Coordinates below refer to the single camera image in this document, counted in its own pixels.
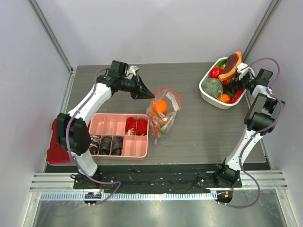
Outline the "toy watermelon slice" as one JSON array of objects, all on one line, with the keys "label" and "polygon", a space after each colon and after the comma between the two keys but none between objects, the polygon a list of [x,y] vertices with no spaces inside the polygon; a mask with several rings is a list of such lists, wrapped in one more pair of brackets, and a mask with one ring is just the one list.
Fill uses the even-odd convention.
[{"label": "toy watermelon slice", "polygon": [[160,131],[160,123],[157,114],[153,110],[149,110],[147,115],[150,118],[150,128],[154,137],[160,138],[161,131]]}]

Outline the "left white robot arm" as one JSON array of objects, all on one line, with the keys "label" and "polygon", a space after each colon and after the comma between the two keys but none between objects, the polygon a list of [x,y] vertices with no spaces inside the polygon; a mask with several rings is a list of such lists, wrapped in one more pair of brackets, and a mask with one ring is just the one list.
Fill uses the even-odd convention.
[{"label": "left white robot arm", "polygon": [[154,94],[145,86],[138,67],[113,60],[107,69],[95,74],[88,94],[68,113],[56,117],[56,138],[78,171],[85,176],[84,183],[91,189],[100,185],[100,171],[89,151],[88,124],[97,110],[118,91],[130,93],[134,100],[152,99]]}]

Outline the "toy green onion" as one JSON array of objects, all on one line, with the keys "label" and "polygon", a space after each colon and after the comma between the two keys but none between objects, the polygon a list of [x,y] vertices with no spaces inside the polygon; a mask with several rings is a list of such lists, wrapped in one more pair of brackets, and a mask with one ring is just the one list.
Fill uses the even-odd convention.
[{"label": "toy green onion", "polygon": [[160,132],[162,135],[166,135],[167,132],[170,130],[171,126],[173,125],[174,119],[173,118],[169,118],[167,119],[167,122],[165,123],[165,125],[163,127],[161,127]]}]

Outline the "toy orange fruit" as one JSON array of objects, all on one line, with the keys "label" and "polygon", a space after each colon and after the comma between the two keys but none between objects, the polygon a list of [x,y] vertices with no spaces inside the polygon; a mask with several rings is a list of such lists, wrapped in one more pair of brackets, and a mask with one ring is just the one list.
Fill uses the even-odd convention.
[{"label": "toy orange fruit", "polygon": [[159,113],[165,113],[167,110],[167,103],[164,100],[158,100],[155,104],[155,109]]}]

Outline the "clear orange zip top bag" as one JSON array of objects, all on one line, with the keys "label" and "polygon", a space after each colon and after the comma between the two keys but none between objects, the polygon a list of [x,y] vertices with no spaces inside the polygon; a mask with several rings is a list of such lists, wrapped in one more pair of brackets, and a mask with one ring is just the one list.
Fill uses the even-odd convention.
[{"label": "clear orange zip top bag", "polygon": [[[167,122],[167,119],[169,119],[169,118],[173,118],[175,121],[177,112],[180,111],[181,108],[183,107],[183,101],[180,98],[180,96],[171,87],[165,87],[165,88],[157,90],[154,93],[154,96],[155,96],[155,98],[151,99],[150,106],[146,109],[146,115],[149,110],[153,110],[158,116],[160,127],[163,127],[165,125],[165,123]],[[167,110],[165,113],[159,113],[156,111],[155,104],[158,100],[164,100],[167,103]],[[149,136],[150,136],[152,142],[156,145],[166,135],[161,134],[160,138],[154,137],[152,130],[150,128],[150,118],[149,118]]]}]

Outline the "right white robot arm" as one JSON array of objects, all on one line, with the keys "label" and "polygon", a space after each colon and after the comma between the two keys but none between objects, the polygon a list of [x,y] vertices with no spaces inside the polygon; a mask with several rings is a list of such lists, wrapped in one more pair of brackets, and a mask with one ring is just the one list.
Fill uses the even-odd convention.
[{"label": "right white robot arm", "polygon": [[285,101],[273,95],[269,86],[272,76],[273,72],[260,69],[256,77],[249,78],[247,73],[240,80],[240,85],[255,99],[244,118],[245,129],[241,139],[233,152],[214,172],[214,182],[220,187],[232,186],[238,181],[240,172],[244,171],[243,164],[246,158],[254,146],[273,131],[282,114]]}]

